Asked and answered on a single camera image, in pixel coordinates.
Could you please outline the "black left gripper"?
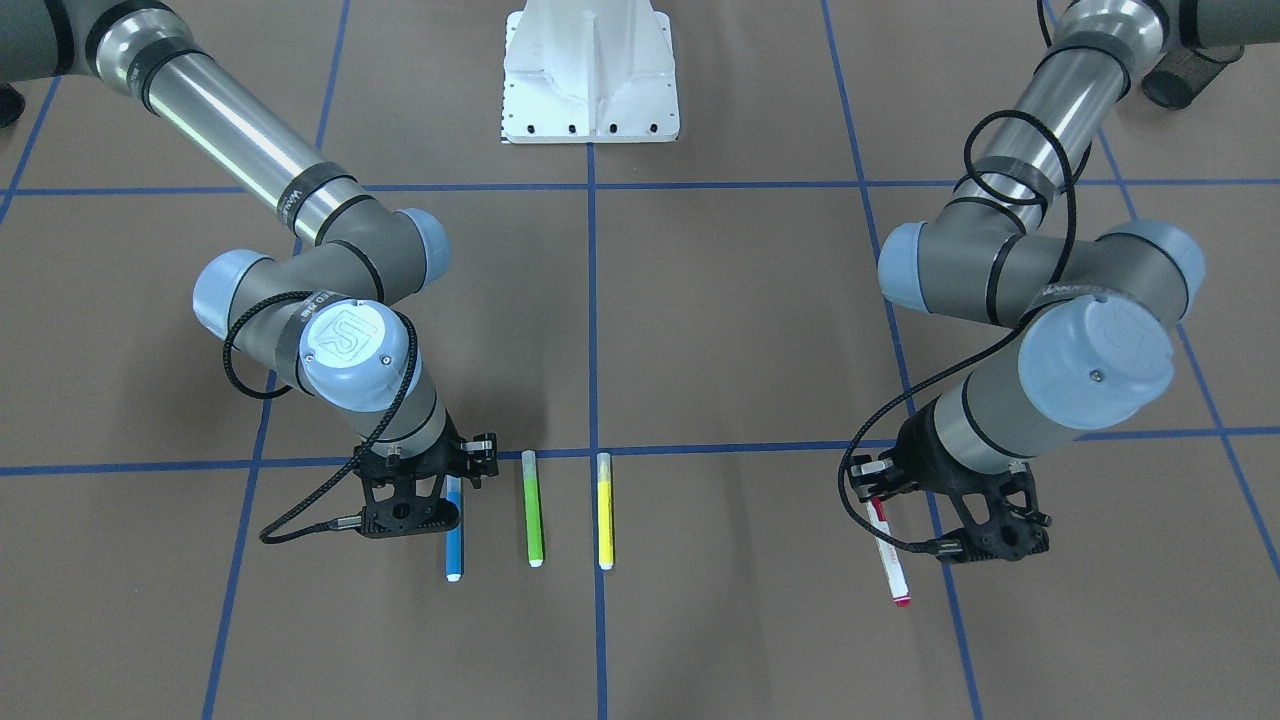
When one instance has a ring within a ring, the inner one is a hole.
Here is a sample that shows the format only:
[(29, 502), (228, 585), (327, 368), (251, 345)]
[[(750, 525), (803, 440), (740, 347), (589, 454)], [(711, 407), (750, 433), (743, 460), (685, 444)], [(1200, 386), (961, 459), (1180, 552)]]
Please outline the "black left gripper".
[(984, 474), (961, 465), (943, 447), (932, 405), (902, 424), (895, 468), (920, 489), (947, 497), (960, 518), (961, 527), (938, 539), (942, 564), (1018, 561), (1050, 548), (1052, 519), (1039, 510), (1029, 466)]

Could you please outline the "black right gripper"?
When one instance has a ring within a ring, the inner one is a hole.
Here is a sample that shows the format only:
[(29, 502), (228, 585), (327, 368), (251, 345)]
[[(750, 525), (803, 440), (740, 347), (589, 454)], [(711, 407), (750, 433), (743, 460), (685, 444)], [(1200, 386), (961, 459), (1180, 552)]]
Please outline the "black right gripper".
[(362, 483), (365, 506), (356, 530), (369, 539), (385, 539), (457, 527), (460, 510), (443, 487), (447, 477), (471, 477), (462, 443), (448, 416), (442, 438), (424, 454), (393, 462), (371, 450), (362, 452), (355, 475)]

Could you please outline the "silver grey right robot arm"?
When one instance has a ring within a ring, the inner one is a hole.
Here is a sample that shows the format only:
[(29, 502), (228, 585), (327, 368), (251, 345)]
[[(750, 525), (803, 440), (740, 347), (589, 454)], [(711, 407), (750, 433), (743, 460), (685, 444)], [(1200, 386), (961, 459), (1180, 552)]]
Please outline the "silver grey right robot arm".
[(291, 256), (236, 249), (195, 282), (198, 322), (221, 341), (242, 395), (269, 398), (236, 373), (244, 355), (335, 409), (358, 436), (329, 480), (269, 523), (260, 539), (356, 530), (370, 539), (460, 524), (449, 479), (495, 473), (495, 441), (466, 441), (396, 305), (451, 264), (440, 222), (392, 210), (325, 159), (206, 53), (163, 1), (5, 1), (3, 82), (84, 76), (140, 104), (200, 147), (300, 243)]

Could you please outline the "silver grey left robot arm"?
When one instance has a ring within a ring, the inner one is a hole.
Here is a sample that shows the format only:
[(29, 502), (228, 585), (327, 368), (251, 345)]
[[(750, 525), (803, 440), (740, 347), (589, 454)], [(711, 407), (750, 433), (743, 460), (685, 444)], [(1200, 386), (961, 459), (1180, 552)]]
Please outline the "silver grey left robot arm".
[(892, 304), (998, 325), (1007, 334), (959, 363), (963, 382), (924, 405), (877, 460), (846, 452), (838, 491), (860, 501), (929, 491), (961, 525), (919, 542), (876, 537), (942, 564), (1018, 561), (1048, 548), (1032, 459), (1115, 427), (1172, 379), (1170, 334), (1192, 310), (1204, 255), (1184, 231), (1128, 222), (1093, 241), (1068, 220), (1038, 234), (1134, 78), (1180, 51), (1277, 41), (1275, 1), (1074, 1), (1018, 104), (988, 122), (982, 152), (940, 215), (884, 241)]

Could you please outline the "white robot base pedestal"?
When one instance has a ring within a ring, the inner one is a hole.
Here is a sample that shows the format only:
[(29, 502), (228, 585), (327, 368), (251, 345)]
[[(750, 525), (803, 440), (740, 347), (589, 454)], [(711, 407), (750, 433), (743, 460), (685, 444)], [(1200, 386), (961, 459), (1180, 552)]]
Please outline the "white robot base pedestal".
[(649, 1), (529, 1), (506, 18), (507, 143), (667, 143), (681, 133), (671, 19)]

